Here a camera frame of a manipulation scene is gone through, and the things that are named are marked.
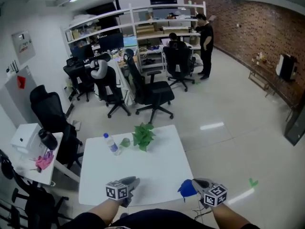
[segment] seated person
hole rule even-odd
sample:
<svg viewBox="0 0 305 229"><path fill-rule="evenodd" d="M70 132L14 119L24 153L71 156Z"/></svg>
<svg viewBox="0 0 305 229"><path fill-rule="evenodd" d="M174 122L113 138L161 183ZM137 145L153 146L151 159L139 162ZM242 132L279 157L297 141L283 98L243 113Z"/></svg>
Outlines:
<svg viewBox="0 0 305 229"><path fill-rule="evenodd" d="M184 42L178 41L178 36L176 35L176 33L170 33L169 34L169 38L171 39L171 41L169 43L167 43L168 47L171 48L188 48L187 45Z"/></svg>

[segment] person's right arm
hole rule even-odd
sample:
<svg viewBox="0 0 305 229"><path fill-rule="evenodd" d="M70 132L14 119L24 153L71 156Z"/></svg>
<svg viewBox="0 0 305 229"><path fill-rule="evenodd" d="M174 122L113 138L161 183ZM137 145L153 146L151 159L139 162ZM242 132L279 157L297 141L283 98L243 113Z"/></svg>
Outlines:
<svg viewBox="0 0 305 229"><path fill-rule="evenodd" d="M211 208L220 229L241 229L245 225L250 224L247 219L231 210L225 204Z"/></svg>

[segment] computer monitor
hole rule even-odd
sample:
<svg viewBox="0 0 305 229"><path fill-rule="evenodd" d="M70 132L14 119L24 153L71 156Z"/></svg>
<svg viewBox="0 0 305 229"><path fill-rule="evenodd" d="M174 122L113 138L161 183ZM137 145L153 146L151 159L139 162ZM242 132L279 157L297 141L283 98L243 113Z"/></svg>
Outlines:
<svg viewBox="0 0 305 229"><path fill-rule="evenodd" d="M113 50L124 47L123 34L116 33L106 37L99 38L101 51Z"/></svg>
<svg viewBox="0 0 305 229"><path fill-rule="evenodd" d="M137 45L137 37L136 36L130 36L130 37L124 37L124 47L134 47Z"/></svg>
<svg viewBox="0 0 305 229"><path fill-rule="evenodd" d="M94 53L90 44L82 47L75 47L71 49L71 53L73 57L78 57L83 61L94 57Z"/></svg>

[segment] water bottle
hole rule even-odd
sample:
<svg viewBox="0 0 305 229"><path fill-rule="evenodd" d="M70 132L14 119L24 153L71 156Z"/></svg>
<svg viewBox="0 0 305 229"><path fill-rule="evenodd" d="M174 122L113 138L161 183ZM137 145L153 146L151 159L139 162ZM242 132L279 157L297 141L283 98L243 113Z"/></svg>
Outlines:
<svg viewBox="0 0 305 229"><path fill-rule="evenodd" d="M104 138L107 146L110 148L111 152L114 153L114 155L120 154L120 149L114 142L114 139L112 136L109 136L108 133L104 133Z"/></svg>

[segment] black monitor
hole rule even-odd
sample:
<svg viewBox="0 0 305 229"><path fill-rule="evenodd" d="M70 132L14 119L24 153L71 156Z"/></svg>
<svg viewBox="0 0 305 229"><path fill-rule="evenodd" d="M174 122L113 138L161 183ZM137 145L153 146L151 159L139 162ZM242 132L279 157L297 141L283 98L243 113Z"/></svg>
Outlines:
<svg viewBox="0 0 305 229"><path fill-rule="evenodd" d="M78 57L80 60L87 60L91 57L94 57L94 53L91 45L82 46L81 48L75 47L71 49L73 57Z"/></svg>
<svg viewBox="0 0 305 229"><path fill-rule="evenodd" d="M123 34L116 33L106 37L99 38L99 44L101 47L101 52L123 48L124 47Z"/></svg>

